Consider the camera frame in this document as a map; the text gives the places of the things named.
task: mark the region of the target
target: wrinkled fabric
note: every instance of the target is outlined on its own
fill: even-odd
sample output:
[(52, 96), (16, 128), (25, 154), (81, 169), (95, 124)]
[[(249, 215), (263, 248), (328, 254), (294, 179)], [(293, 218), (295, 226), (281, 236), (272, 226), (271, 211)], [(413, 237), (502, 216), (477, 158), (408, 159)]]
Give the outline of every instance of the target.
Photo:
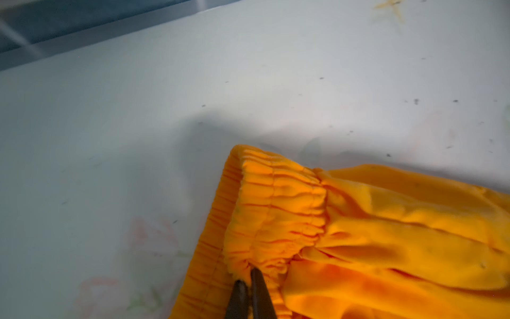
[(510, 317), (510, 195), (238, 145), (170, 319), (221, 319), (264, 274), (279, 319)]

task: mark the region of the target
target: dark blue surface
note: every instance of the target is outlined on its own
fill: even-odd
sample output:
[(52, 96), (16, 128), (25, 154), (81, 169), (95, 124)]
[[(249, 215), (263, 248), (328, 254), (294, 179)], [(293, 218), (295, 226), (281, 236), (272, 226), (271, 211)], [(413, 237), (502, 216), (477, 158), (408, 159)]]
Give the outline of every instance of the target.
[[(42, 0), (0, 11), (0, 18), (34, 44), (188, 0)], [(0, 33), (0, 53), (19, 45)]]

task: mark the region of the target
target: gray border strip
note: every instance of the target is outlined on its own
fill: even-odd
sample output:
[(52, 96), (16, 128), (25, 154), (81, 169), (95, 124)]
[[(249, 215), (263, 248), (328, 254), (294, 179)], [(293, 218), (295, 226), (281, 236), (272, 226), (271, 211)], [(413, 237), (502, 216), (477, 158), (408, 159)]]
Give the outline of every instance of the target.
[(0, 71), (237, 1), (239, 0), (189, 0), (166, 8), (110, 22), (102, 26), (3, 52), (0, 53)]

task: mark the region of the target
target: white table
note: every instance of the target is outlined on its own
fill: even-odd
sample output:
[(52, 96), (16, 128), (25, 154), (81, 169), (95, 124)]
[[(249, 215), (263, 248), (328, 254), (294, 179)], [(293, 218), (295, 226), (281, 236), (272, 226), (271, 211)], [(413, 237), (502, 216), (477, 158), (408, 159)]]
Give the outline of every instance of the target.
[[(243, 0), (0, 72), (1, 317), (75, 318), (84, 281), (81, 311), (166, 317), (237, 143), (508, 192), (509, 2), (376, 4)], [(180, 252), (133, 256), (134, 216)]]

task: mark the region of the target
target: orange pants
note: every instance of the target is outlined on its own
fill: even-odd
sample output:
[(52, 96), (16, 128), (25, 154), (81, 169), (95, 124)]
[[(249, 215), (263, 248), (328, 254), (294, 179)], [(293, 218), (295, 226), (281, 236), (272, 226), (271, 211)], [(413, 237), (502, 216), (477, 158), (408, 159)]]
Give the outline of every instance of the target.
[(510, 195), (238, 145), (170, 319), (222, 319), (252, 266), (279, 319), (510, 318)]

